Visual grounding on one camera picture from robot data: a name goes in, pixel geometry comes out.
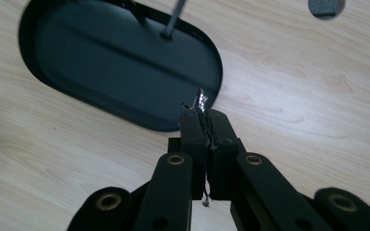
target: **light wood surface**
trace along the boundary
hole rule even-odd
[[[170,13],[174,0],[142,0]],[[93,192],[150,179],[168,137],[38,81],[17,26],[27,0],[0,0],[0,231],[66,230]],[[306,1],[189,0],[182,19],[217,45],[224,81],[214,108],[245,147],[301,193],[337,187],[370,204],[370,1],[330,21]],[[235,230],[229,204],[194,203],[193,230]]]

